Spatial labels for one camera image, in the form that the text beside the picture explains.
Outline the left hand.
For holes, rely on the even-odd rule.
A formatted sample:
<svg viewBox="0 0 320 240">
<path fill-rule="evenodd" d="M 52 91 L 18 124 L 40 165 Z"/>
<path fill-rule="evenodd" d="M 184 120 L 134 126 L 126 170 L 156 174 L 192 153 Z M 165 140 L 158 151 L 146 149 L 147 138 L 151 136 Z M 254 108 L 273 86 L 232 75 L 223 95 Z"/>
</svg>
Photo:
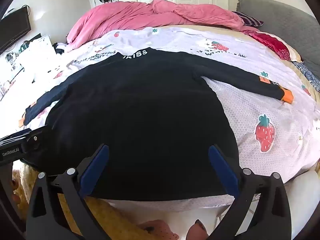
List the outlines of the left hand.
<svg viewBox="0 0 320 240">
<path fill-rule="evenodd" d="M 21 199 L 18 195 L 15 194 L 15 191 L 18 189 L 18 181 L 14 178 L 11 179 L 10 185 L 12 187 L 12 200 L 14 201 L 15 204 L 20 204 L 21 203 Z"/>
</svg>

